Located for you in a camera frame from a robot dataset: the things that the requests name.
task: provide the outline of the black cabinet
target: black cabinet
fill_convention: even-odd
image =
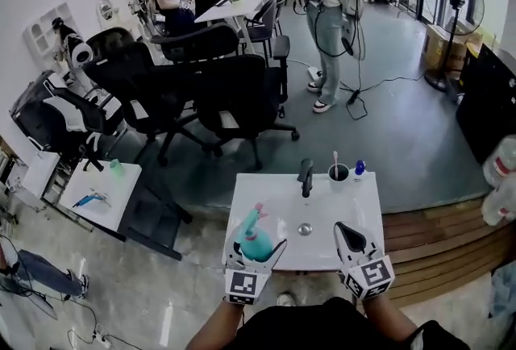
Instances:
[[[516,60],[485,44],[468,68],[457,121],[479,163],[504,136],[516,134]]]

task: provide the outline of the fan stand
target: fan stand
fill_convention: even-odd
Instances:
[[[446,92],[447,81],[446,81],[446,66],[448,59],[452,54],[453,38],[455,37],[455,30],[457,28],[457,22],[459,21],[460,8],[464,5],[464,0],[450,0],[451,8],[455,11],[455,18],[453,19],[453,25],[451,26],[450,39],[444,54],[443,63],[437,70],[437,73],[427,70],[425,72],[425,80],[428,84],[438,90],[439,92]]]

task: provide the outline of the faucet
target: faucet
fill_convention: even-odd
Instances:
[[[312,189],[312,177],[314,176],[314,162],[310,158],[301,161],[301,169],[299,170],[298,181],[302,182],[302,196],[308,198]]]

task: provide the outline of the toothbrush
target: toothbrush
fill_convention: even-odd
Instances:
[[[335,161],[335,171],[333,174],[335,175],[335,180],[337,181],[339,179],[339,168],[337,168],[337,158],[339,157],[339,154],[337,151],[333,151],[333,159]]]

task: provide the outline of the sneaker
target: sneaker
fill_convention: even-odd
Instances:
[[[316,94],[317,92],[320,92],[321,90],[317,87],[317,85],[315,84],[315,82],[310,82],[306,88],[310,91],[310,92],[313,92],[314,94]]]
[[[322,114],[326,112],[328,109],[330,109],[333,106],[333,104],[330,103],[322,103],[321,101],[317,101],[314,104],[314,112],[316,114]]]
[[[281,293],[277,296],[277,305],[282,307],[295,307],[296,302],[290,293]]]
[[[86,298],[86,295],[88,294],[88,288],[89,288],[89,277],[85,274],[81,275],[81,279],[79,280],[82,287],[82,293],[79,295],[78,298]]]

